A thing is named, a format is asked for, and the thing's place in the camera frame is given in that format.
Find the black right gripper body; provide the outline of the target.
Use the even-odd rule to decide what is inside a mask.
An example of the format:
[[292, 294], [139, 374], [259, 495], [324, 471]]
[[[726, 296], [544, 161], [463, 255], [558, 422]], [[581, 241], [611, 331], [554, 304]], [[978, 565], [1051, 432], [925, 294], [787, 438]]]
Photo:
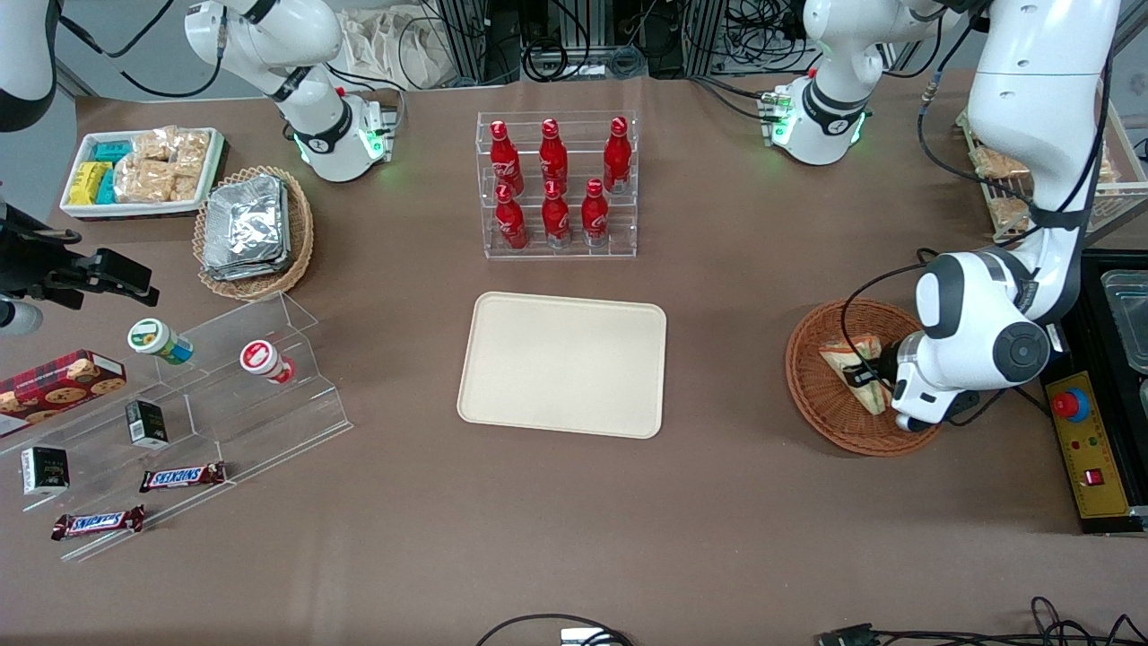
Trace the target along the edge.
[[82, 306], [83, 294], [65, 275], [54, 282], [57, 271], [69, 273], [82, 254], [70, 246], [83, 240], [73, 229], [52, 229], [16, 207], [3, 205], [1, 216], [1, 294], [14, 299], [45, 299], [61, 306]]

